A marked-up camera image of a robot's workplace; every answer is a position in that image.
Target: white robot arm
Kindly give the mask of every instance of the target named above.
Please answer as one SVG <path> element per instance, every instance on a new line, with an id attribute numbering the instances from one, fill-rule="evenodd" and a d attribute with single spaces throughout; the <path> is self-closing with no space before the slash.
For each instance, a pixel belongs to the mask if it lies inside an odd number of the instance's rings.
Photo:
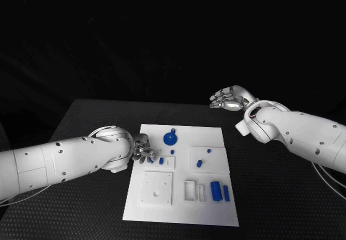
<path id="1" fill-rule="evenodd" d="M 243 136 L 252 134 L 263 144 L 281 141 L 291 153 L 346 174 L 346 126 L 259 100 L 237 85 L 219 90 L 210 101 L 210 108 L 245 111 L 243 120 L 235 125 Z"/>
<path id="2" fill-rule="evenodd" d="M 126 169 L 131 156 L 139 163 L 145 157 L 154 161 L 148 147 L 145 134 L 132 138 L 122 128 L 108 126 L 89 136 L 0 152 L 0 200 L 99 169 L 116 173 Z"/>

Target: black table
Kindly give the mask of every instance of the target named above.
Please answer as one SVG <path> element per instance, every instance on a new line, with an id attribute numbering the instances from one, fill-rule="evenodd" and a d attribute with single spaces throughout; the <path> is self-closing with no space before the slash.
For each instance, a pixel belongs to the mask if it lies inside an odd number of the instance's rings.
<path id="1" fill-rule="evenodd" d="M 242 115 L 207 105 L 77 99 L 50 139 L 109 125 L 132 134 L 141 124 L 222 128 L 239 227 L 122 221 L 129 161 L 119 173 L 99 170 L 10 206 L 0 239 L 346 239 L 346 201 L 279 142 L 242 137 Z"/>

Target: robotic hand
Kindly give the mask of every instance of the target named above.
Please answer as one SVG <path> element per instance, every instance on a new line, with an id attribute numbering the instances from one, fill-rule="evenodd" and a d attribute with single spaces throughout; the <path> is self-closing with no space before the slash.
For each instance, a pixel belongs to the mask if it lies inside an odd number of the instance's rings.
<path id="1" fill-rule="evenodd" d="M 17 194 L 69 181 L 99 169 L 126 169 L 128 161 L 155 160 L 145 134 L 137 136 L 116 126 L 76 137 L 0 152 L 0 203 Z"/>
<path id="2" fill-rule="evenodd" d="M 281 141 L 291 153 L 346 174 L 346 126 L 259 100 L 237 85 L 219 90 L 210 101 L 210 108 L 245 111 L 235 125 L 242 136 L 252 134 L 261 143 Z"/>

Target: black background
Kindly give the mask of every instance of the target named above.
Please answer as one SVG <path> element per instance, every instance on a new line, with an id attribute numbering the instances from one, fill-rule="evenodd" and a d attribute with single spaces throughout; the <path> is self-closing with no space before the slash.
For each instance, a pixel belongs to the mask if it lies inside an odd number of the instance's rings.
<path id="1" fill-rule="evenodd" d="M 89 7 L 1 7 L 0 122 L 11 148 L 49 140 L 77 98 L 207 105 L 232 85 L 346 123 L 337 16 L 279 7 Z"/>

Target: blue circular knob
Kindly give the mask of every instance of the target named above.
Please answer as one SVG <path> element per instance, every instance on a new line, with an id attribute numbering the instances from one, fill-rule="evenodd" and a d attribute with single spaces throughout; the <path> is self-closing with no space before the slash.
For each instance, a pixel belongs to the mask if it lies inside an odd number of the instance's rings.
<path id="1" fill-rule="evenodd" d="M 162 142 L 171 146 L 175 144 L 178 138 L 177 138 L 177 135 L 175 135 L 175 129 L 171 128 L 170 132 L 164 134 L 162 136 Z"/>

